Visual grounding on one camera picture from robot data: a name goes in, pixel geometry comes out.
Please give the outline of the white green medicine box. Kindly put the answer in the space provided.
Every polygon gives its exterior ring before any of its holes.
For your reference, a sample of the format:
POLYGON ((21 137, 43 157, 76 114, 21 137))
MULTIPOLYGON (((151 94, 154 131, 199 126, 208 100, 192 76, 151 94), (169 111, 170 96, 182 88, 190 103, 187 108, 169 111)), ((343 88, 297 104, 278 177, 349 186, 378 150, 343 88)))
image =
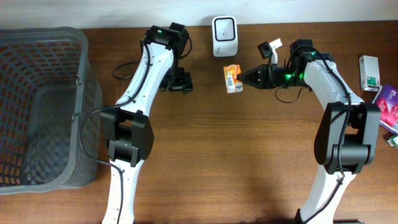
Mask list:
POLYGON ((359 58, 359 69, 362 90, 378 91, 381 86, 378 58, 363 55, 359 58))

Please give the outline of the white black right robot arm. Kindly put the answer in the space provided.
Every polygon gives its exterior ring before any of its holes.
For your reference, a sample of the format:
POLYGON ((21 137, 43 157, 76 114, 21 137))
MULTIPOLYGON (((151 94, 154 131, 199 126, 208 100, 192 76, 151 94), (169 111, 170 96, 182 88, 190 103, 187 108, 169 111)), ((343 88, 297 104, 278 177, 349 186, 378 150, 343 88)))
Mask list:
POLYGON ((308 88, 323 107, 313 147, 317 174, 294 222, 333 223, 346 188, 374 160, 381 111, 351 90, 339 74, 334 58, 317 50, 312 40, 291 43, 290 57, 282 67, 277 64, 277 53, 271 43, 263 42, 258 49, 268 63, 239 74, 239 81, 262 90, 308 88))

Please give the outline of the purple sanitary pad pack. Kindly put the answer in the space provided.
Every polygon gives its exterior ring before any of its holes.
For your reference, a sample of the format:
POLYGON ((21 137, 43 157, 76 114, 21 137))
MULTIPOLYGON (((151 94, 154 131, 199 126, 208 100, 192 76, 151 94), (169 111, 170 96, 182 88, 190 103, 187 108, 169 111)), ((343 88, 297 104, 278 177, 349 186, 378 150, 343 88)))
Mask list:
POLYGON ((380 86, 373 103, 381 111, 380 125, 397 134, 397 89, 389 84, 380 86))

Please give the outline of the green gum pack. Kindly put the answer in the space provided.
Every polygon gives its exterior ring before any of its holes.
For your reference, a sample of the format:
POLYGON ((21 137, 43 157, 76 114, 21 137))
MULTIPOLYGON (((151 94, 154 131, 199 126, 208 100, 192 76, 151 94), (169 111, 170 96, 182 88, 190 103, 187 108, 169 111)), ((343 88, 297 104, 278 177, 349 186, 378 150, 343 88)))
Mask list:
POLYGON ((398 135, 391 136, 386 142, 390 147, 398 147, 398 135))

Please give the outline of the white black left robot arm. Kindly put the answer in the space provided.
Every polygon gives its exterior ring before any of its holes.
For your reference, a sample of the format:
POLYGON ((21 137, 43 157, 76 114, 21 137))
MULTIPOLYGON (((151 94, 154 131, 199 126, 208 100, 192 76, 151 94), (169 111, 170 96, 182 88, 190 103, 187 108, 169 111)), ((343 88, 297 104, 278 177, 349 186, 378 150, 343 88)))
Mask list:
POLYGON ((144 161, 154 145, 149 115, 153 100, 160 91, 193 90, 190 73, 179 66, 189 55, 185 50, 193 42, 185 25, 152 26, 141 39, 141 60, 125 92, 113 106, 88 113, 81 121, 78 142, 84 155, 99 164, 110 166, 111 181, 103 223, 134 223, 134 198, 137 180, 144 161), (86 150, 83 129, 87 121, 100 116, 109 161, 98 159, 86 150))

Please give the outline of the orange small box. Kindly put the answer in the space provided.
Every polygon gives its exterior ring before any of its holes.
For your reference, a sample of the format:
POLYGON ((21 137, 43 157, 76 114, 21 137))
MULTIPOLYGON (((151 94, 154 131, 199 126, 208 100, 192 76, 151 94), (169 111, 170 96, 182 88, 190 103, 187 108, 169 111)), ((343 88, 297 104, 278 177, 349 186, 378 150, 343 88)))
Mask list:
POLYGON ((227 93, 239 93, 243 91, 243 83, 237 79, 241 74, 240 65, 232 64, 223 67, 227 93))

